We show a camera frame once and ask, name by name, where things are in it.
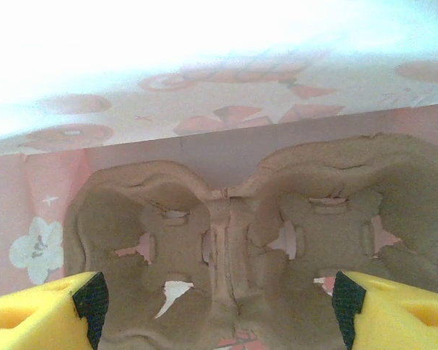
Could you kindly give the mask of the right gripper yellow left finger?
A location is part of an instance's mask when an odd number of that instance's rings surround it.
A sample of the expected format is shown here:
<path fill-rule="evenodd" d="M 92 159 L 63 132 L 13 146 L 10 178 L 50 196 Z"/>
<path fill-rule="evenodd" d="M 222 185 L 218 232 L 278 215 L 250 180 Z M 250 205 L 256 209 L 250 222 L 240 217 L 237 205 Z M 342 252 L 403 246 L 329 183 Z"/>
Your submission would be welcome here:
<path fill-rule="evenodd" d="M 84 272 L 0 296 L 0 350 L 97 349 L 109 306 L 104 274 Z"/>

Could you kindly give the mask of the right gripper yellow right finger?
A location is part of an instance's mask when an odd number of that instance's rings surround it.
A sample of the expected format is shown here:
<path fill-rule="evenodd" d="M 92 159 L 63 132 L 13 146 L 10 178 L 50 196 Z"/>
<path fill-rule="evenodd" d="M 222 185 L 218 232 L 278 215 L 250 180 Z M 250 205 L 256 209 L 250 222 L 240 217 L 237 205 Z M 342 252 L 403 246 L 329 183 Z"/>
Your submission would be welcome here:
<path fill-rule="evenodd" d="M 438 350 L 438 293 L 339 271 L 332 306 L 347 349 Z"/>

